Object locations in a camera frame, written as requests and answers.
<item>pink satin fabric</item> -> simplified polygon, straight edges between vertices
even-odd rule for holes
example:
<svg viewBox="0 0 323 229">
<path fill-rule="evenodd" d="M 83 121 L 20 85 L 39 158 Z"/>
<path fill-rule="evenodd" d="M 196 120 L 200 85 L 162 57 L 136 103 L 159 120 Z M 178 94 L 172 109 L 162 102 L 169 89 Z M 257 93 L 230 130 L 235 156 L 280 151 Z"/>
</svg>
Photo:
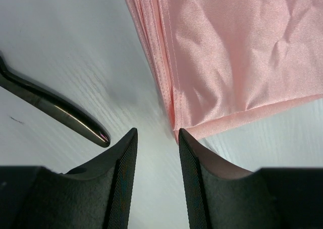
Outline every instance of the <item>pink satin fabric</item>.
<svg viewBox="0 0 323 229">
<path fill-rule="evenodd" d="M 126 0 L 175 133 L 323 97 L 323 0 Z"/>
</svg>

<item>folded cloth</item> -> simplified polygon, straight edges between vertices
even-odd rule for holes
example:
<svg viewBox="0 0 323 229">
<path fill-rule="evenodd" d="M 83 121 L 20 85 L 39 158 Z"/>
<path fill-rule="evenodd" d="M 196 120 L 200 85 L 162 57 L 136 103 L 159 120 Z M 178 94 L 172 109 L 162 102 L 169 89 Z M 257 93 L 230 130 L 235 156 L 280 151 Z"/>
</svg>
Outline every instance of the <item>folded cloth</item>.
<svg viewBox="0 0 323 229">
<path fill-rule="evenodd" d="M 323 0 L 126 2 L 175 137 L 323 97 Z"/>
</svg>

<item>shiny metal object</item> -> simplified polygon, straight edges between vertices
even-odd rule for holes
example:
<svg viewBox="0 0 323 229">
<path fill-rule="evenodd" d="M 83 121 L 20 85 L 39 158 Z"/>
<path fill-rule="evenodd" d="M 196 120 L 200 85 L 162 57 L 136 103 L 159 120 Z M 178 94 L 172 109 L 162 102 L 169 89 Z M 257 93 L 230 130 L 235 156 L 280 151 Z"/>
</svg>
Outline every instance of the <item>shiny metal object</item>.
<svg viewBox="0 0 323 229">
<path fill-rule="evenodd" d="M 0 86 L 97 145 L 110 145 L 110 138 L 101 125 L 62 98 L 9 72 L 1 56 Z"/>
</svg>

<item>white surface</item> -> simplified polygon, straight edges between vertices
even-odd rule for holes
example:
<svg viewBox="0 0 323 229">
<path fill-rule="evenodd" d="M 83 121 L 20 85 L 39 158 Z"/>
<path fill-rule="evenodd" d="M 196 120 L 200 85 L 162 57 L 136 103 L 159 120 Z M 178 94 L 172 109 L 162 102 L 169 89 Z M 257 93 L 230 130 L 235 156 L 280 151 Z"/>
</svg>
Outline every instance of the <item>white surface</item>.
<svg viewBox="0 0 323 229">
<path fill-rule="evenodd" d="M 139 131 L 129 228 L 188 228 L 178 147 L 124 0 L 0 0 L 0 50 L 110 132 Z M 323 100 L 202 142 L 244 168 L 322 166 Z M 102 149 L 0 88 L 0 164 L 66 172 Z"/>
</svg>

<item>dark metallic utensil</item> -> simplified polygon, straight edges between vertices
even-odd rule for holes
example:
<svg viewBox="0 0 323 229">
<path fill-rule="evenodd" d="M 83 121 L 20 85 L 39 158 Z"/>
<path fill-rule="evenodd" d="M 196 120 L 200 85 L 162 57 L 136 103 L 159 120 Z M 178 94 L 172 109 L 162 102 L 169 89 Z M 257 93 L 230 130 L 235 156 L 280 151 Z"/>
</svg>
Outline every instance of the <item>dark metallic utensil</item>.
<svg viewBox="0 0 323 229">
<path fill-rule="evenodd" d="M 110 138 L 101 125 L 62 98 L 9 72 L 1 56 L 0 86 L 97 145 L 110 145 Z"/>
</svg>

